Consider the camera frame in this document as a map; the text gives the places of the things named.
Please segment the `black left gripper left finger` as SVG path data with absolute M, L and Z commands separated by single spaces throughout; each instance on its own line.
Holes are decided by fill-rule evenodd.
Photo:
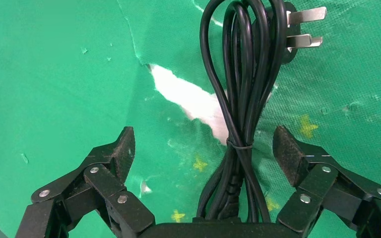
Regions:
M 18 238 L 66 238 L 95 211 L 118 238 L 136 238 L 154 225 L 154 215 L 127 190 L 135 136 L 126 126 L 109 144 L 94 147 L 73 171 L 31 195 Z

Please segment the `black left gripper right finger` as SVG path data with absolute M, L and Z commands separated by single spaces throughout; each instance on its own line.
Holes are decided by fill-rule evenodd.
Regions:
M 328 210 L 358 238 L 381 238 L 381 184 L 343 168 L 322 147 L 297 140 L 284 126 L 273 135 L 273 154 L 295 192 L 277 223 L 306 238 Z

